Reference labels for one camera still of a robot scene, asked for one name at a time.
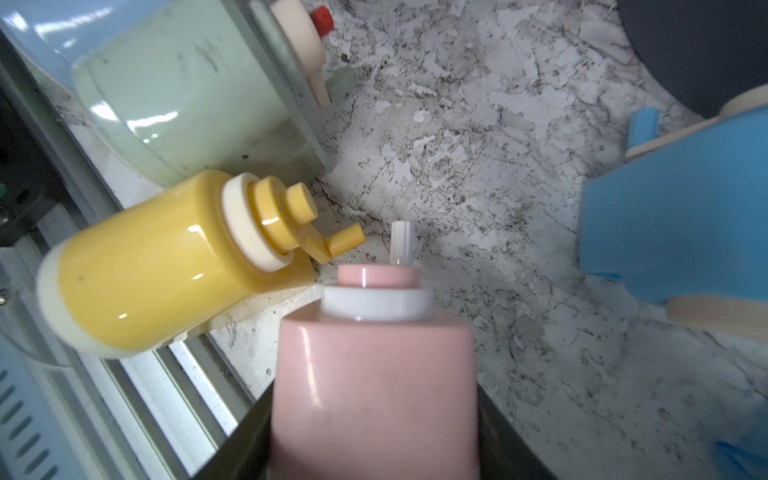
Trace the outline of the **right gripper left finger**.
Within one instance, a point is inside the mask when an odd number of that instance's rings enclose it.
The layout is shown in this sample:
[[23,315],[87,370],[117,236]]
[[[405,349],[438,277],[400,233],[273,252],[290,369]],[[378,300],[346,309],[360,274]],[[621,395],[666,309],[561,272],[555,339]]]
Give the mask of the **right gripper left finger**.
[[270,384],[234,432],[194,480],[267,479],[274,384]]

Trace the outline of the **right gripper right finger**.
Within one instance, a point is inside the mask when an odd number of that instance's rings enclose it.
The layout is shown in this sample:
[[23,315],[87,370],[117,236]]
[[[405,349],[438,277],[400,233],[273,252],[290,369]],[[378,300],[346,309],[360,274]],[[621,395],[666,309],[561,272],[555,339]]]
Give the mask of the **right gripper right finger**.
[[557,479],[514,430],[480,384],[477,384],[477,406],[481,479]]

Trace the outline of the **pink pencil sharpener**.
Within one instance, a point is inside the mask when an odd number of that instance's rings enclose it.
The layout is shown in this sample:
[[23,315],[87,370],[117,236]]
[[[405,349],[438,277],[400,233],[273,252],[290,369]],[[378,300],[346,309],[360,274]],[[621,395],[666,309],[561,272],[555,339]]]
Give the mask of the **pink pencil sharpener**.
[[272,479],[476,479],[473,328],[439,308],[391,227],[387,263],[344,264],[280,324]]

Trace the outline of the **bright blue pencil sharpener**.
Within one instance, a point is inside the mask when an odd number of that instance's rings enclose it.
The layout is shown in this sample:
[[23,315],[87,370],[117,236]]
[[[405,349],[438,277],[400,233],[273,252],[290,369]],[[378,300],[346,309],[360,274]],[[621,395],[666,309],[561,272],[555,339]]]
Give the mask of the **bright blue pencil sharpener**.
[[625,161],[585,188],[579,266],[690,328],[767,337],[767,89],[660,135],[633,113]]

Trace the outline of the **dark grey trash bin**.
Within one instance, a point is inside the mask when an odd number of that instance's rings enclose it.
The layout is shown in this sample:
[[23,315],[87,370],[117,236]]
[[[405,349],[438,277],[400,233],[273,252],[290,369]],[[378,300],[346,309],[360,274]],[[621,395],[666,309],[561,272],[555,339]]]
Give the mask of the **dark grey trash bin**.
[[708,119],[767,83],[767,3],[622,0],[620,19],[651,75]]

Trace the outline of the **clear blue shavings tray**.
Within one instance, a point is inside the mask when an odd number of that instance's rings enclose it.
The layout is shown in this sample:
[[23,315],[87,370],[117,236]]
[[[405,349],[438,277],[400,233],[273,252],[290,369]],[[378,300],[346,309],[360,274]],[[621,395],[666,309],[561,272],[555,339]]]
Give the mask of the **clear blue shavings tray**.
[[767,456],[724,441],[714,444],[713,459],[721,479],[767,478]]

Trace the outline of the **yellow pencil sharpener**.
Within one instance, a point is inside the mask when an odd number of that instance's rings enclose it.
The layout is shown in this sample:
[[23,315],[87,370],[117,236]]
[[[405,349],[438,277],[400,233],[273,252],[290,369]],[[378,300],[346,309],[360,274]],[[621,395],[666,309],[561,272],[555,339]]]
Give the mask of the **yellow pencil sharpener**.
[[52,248],[37,276],[48,326],[108,359],[169,344],[253,296],[312,284],[315,264],[362,245],[324,236],[303,183],[208,170]]

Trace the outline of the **green pencil sharpener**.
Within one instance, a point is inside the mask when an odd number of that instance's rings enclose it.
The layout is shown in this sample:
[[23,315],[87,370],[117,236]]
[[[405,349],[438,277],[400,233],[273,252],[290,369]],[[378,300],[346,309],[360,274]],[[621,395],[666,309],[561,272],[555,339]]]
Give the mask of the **green pencil sharpener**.
[[333,27],[299,1],[175,1],[79,61],[75,93],[116,157],[159,186],[205,170],[310,180],[334,165],[308,119],[331,104]]

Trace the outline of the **light blue pencil sharpener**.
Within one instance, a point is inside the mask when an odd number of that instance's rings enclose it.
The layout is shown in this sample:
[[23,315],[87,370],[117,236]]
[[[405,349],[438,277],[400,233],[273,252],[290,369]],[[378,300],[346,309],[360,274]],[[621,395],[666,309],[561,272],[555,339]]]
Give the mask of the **light blue pencil sharpener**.
[[1,0],[1,30],[26,59],[73,91],[75,63],[166,5],[160,0]]

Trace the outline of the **aluminium front rail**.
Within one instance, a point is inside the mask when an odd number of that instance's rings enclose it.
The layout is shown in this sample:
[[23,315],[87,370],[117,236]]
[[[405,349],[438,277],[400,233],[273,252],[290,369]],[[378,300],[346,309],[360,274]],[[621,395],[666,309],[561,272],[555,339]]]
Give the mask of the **aluminium front rail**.
[[124,361],[84,357],[46,326],[44,254],[119,202],[8,40],[1,113],[63,184],[1,251],[1,474],[13,479],[188,479],[237,428],[252,395],[208,337]]

